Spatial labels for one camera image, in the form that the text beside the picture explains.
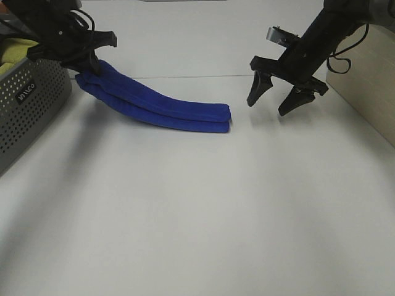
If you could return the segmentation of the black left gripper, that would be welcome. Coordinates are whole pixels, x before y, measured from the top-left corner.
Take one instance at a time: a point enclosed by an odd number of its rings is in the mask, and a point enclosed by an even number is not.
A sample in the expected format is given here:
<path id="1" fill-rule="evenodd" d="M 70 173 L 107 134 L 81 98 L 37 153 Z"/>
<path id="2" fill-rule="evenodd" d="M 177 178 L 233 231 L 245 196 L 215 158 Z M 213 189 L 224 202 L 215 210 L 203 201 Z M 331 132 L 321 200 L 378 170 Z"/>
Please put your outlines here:
<path id="1" fill-rule="evenodd" d="M 27 51 L 30 60 L 53 60 L 78 73 L 100 75 L 95 50 L 117 46 L 113 31 L 96 31 L 75 12 L 27 12 L 26 26 L 38 37 L 38 45 Z"/>

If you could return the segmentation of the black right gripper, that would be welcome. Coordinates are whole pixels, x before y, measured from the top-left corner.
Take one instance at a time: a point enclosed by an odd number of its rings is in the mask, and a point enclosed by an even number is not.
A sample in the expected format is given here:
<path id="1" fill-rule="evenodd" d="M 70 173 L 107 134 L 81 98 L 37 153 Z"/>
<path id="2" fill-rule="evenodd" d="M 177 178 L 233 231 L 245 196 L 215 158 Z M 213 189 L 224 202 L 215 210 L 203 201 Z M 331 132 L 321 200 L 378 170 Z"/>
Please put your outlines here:
<path id="1" fill-rule="evenodd" d="M 266 91 L 273 87 L 272 76 L 294 85 L 278 108 L 280 116 L 314 101 L 314 93 L 323 95 L 327 92 L 328 86 L 313 77 L 318 69 L 318 58 L 306 53 L 306 50 L 299 46 L 300 40 L 286 47 L 285 52 L 277 60 L 254 56 L 250 62 L 254 80 L 247 97 L 249 107 L 252 107 Z"/>

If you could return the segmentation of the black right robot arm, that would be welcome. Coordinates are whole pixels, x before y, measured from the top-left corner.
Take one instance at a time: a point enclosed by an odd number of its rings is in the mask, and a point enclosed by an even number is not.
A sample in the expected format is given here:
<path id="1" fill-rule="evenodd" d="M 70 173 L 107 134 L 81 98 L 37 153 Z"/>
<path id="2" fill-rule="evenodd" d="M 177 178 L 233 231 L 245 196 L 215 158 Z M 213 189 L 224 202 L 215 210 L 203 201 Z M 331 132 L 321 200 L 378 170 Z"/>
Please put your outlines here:
<path id="1" fill-rule="evenodd" d="M 394 26 L 394 1 L 324 1 L 323 8 L 306 32 L 297 36 L 271 27 L 267 39 L 285 47 L 279 59 L 255 56 L 250 63 L 254 81 L 247 97 L 252 107 L 272 86 L 272 77 L 290 83 L 293 88 L 280 104 L 281 116 L 314 101 L 315 95 L 328 91 L 326 83 L 314 73 L 322 63 L 337 58 L 339 44 L 358 28 L 378 25 Z"/>

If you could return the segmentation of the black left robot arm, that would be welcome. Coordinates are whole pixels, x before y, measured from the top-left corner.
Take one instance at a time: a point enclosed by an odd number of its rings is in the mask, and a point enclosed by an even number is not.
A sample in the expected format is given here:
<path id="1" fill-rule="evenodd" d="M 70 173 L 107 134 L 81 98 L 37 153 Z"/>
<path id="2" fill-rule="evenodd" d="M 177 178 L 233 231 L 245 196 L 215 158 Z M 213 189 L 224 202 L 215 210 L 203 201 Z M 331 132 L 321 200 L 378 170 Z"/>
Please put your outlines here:
<path id="1" fill-rule="evenodd" d="M 99 76 L 101 65 L 95 50 L 117 46 L 113 31 L 97 31 L 92 16 L 81 9 L 81 1 L 3 1 L 35 36 L 37 45 L 27 57 L 53 60 L 64 68 Z"/>

